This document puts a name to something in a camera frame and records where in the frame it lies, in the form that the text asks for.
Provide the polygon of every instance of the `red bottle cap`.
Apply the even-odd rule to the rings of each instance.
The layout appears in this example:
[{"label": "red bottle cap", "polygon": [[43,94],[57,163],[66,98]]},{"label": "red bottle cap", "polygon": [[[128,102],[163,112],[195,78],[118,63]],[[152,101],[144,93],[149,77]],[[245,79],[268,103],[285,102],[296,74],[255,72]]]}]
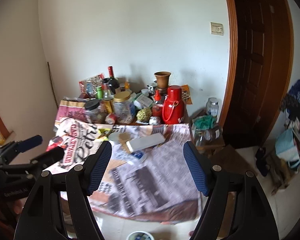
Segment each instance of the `red bottle cap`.
[{"label": "red bottle cap", "polygon": [[155,91],[154,100],[155,101],[160,101],[161,100],[161,95],[160,95],[159,90]]},{"label": "red bottle cap", "polygon": [[180,86],[175,85],[168,87],[168,99],[171,101],[181,101],[182,88]]},{"label": "red bottle cap", "polygon": [[112,66],[108,67],[108,71],[109,71],[109,76],[113,77],[114,75],[113,75],[113,68],[112,68]]}]

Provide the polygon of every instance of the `light switch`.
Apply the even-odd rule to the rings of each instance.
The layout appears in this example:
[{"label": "light switch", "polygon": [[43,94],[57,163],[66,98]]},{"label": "light switch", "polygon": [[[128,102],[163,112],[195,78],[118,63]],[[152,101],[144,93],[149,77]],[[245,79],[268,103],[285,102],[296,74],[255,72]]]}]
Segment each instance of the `light switch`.
[{"label": "light switch", "polygon": [[223,36],[223,25],[221,23],[211,23],[211,34]]}]

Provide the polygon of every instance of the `terracotta flower pot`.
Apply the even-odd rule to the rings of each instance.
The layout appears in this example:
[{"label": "terracotta flower pot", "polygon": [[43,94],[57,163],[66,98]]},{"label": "terracotta flower pot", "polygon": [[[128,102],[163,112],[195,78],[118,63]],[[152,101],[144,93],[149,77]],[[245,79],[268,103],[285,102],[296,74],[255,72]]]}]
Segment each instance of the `terracotta flower pot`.
[{"label": "terracotta flower pot", "polygon": [[157,78],[158,88],[167,88],[169,83],[169,77],[171,75],[168,71],[160,71],[154,73],[155,77]]}]

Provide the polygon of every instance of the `green fruit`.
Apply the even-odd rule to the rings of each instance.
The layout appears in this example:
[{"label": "green fruit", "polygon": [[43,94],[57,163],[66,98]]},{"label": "green fruit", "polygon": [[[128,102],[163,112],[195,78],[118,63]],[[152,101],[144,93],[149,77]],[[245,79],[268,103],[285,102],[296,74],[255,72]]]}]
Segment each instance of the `green fruit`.
[{"label": "green fruit", "polygon": [[152,111],[149,107],[147,107],[147,108],[141,109],[137,113],[137,119],[141,122],[148,122],[151,115],[152,115]]}]

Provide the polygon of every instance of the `green cloth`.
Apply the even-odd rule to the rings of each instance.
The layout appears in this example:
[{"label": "green cloth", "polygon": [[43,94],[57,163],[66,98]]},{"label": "green cloth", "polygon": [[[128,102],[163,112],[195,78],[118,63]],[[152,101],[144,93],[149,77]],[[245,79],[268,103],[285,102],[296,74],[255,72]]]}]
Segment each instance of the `green cloth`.
[{"label": "green cloth", "polygon": [[212,115],[204,115],[195,120],[194,125],[196,126],[196,129],[207,130],[213,127],[213,124],[216,122],[216,120],[217,119]]}]

